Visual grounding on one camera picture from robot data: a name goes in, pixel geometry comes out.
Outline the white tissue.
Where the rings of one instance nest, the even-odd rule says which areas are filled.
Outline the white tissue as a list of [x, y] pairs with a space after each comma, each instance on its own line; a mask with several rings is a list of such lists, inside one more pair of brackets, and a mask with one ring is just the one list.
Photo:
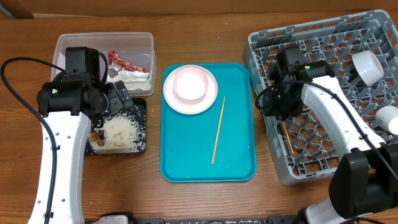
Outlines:
[[140, 72], [140, 71], [128, 71], [128, 70], [121, 70], [118, 74], [114, 77], [108, 76], [108, 82], [118, 82], [123, 81], [125, 87], [129, 91], [135, 90], [143, 90], [147, 91], [152, 88], [149, 80], [150, 73], [147, 72]]

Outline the red snack wrapper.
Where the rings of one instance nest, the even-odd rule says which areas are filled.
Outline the red snack wrapper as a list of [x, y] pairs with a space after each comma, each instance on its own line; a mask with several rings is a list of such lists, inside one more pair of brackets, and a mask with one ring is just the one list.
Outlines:
[[138, 67], [127, 62], [114, 50], [108, 52], [108, 61], [109, 68], [117, 72], [121, 70], [127, 70], [130, 72], [146, 73], [146, 69], [144, 67]]

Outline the wooden chopstick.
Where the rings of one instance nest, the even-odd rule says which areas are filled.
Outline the wooden chopstick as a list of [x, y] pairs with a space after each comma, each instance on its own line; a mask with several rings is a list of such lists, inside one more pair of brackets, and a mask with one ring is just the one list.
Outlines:
[[290, 141], [289, 132], [288, 132], [288, 130], [286, 128], [285, 121], [282, 121], [282, 127], [284, 129], [285, 137], [286, 137], [287, 143], [289, 145], [290, 155], [293, 156], [294, 155], [294, 149], [293, 149], [291, 141]]
[[217, 132], [216, 132], [215, 145], [214, 145], [214, 148], [213, 148], [213, 154], [212, 154], [212, 159], [211, 159], [211, 165], [214, 165], [214, 163], [215, 163], [215, 157], [216, 157], [216, 152], [217, 152], [217, 147], [218, 147], [218, 141], [219, 141], [219, 136], [220, 136], [221, 124], [222, 124], [222, 120], [223, 120], [223, 113], [224, 113], [225, 101], [226, 101], [226, 96], [223, 97], [223, 103], [222, 103], [222, 106], [221, 106], [220, 118], [219, 118], [219, 121], [218, 121], [218, 128], [217, 128]]

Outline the brown food scrap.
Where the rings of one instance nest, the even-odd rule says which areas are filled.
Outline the brown food scrap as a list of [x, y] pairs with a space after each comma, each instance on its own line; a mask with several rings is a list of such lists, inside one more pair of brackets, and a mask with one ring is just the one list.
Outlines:
[[96, 142], [99, 146], [104, 146], [105, 141], [101, 138], [100, 134], [94, 131], [90, 131], [88, 135], [89, 142]]

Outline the large white plate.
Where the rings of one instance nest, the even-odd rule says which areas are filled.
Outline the large white plate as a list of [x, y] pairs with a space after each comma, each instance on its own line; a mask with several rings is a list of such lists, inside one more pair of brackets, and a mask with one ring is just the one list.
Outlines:
[[[208, 90], [198, 100], [188, 101], [180, 98], [173, 88], [174, 78], [178, 71], [185, 67], [196, 67], [205, 72], [208, 78]], [[182, 114], [198, 114], [206, 111], [215, 102], [218, 95], [218, 84], [214, 75], [205, 67], [199, 65], [183, 65], [170, 72], [163, 84], [163, 96], [167, 104]]]

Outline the small pink plate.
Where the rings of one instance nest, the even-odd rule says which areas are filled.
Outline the small pink plate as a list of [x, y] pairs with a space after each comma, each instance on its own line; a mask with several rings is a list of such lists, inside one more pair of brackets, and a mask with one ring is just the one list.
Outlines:
[[183, 100], [198, 100], [208, 90], [208, 78], [199, 68], [185, 67], [175, 75], [173, 88]]

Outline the grey bowl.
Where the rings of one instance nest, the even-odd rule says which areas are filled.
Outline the grey bowl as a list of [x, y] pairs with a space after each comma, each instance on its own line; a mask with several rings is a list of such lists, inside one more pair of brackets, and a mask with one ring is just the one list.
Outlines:
[[380, 61], [370, 50], [353, 54], [352, 61], [358, 75], [367, 86], [372, 86], [384, 76]]

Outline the small white cup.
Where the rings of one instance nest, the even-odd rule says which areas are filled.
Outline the small white cup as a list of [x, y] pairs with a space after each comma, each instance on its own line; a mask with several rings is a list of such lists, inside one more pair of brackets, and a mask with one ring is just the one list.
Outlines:
[[397, 135], [397, 120], [398, 120], [398, 109], [396, 106], [385, 106], [379, 109], [375, 115], [375, 121], [382, 121], [380, 127], [390, 132], [393, 135]]

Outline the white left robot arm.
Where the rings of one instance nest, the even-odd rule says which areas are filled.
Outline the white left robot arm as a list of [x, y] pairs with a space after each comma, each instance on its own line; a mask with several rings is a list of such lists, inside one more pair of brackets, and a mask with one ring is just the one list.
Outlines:
[[103, 114], [132, 106], [122, 81], [102, 90], [84, 82], [47, 82], [37, 95], [43, 149], [39, 185], [29, 223], [84, 223], [83, 158], [92, 127]]

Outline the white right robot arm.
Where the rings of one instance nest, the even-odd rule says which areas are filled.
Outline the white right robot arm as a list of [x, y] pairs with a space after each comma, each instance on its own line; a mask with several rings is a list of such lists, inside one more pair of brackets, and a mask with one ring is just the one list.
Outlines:
[[397, 206], [397, 145], [387, 145], [357, 114], [324, 61], [277, 62], [262, 109], [281, 120], [310, 108], [339, 155], [328, 197], [303, 209], [303, 223], [354, 223]]

